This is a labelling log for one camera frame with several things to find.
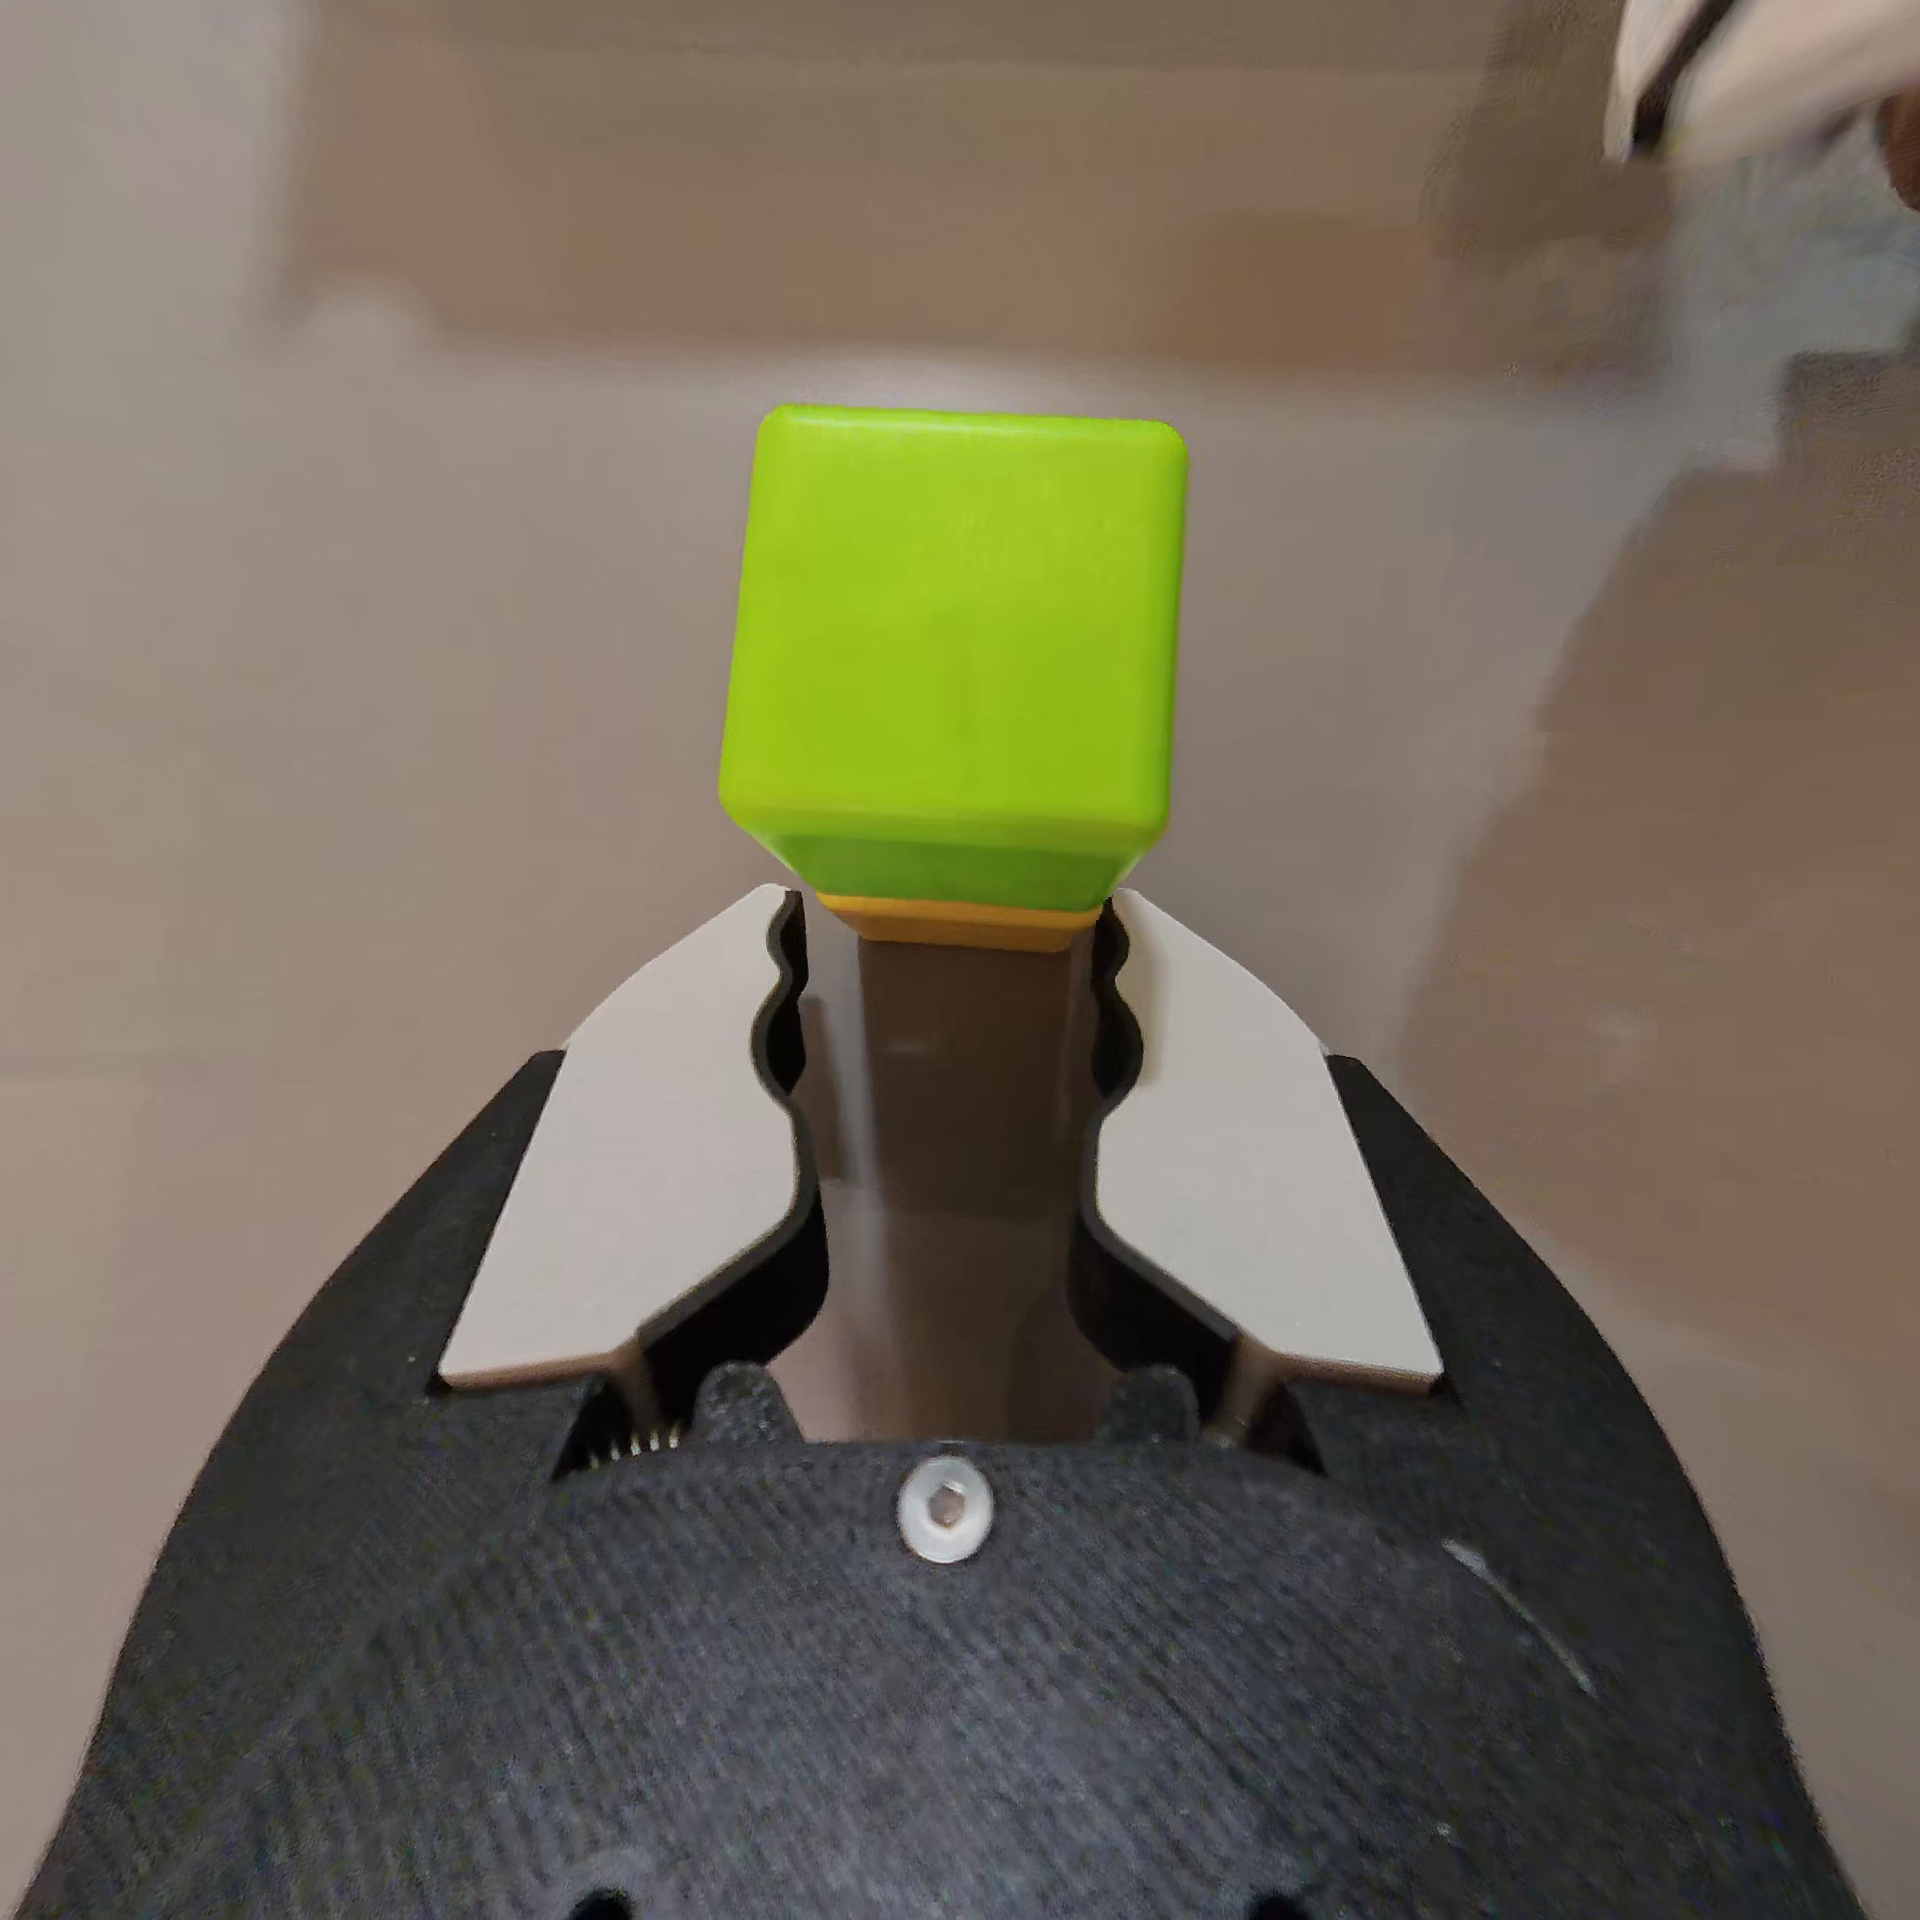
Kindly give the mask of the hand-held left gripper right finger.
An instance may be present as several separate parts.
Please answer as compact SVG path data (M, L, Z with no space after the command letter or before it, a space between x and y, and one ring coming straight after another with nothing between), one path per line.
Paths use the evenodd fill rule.
M1089 980L1073 1318L1096 1350L1180 1376L1219 1445L1300 1384L1429 1400L1447 1366L1307 1021L1132 886Z

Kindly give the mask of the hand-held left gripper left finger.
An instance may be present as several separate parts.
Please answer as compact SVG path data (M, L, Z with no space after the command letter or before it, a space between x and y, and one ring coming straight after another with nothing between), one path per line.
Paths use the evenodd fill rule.
M439 1360L450 1389L612 1381L641 1422L768 1361L826 1300L800 890L759 884L568 1037Z

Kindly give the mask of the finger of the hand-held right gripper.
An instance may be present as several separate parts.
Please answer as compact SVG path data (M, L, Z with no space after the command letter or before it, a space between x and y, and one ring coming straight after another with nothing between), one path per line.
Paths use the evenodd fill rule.
M1916 79L1916 1L1627 1L1603 150L1616 161L1748 159Z

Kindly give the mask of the yellow cube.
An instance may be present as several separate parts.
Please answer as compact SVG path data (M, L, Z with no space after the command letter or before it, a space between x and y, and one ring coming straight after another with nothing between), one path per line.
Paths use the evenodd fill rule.
M818 893L820 908L867 944L916 944L1003 953L1064 953L1101 908L1059 910L1005 903Z

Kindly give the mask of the lime green cube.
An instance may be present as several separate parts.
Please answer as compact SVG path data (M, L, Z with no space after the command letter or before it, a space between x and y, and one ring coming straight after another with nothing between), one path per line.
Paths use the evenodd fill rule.
M817 895L1104 908L1168 823L1187 480L1162 421L775 407L724 814Z

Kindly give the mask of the grey desk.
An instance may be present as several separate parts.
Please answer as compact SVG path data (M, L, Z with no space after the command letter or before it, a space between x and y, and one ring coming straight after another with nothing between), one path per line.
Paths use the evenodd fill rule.
M1191 452L1136 881L1665 1418L1916 1914L1916 218L1616 5L5 5L5 1913L207 1452L715 802L783 400Z

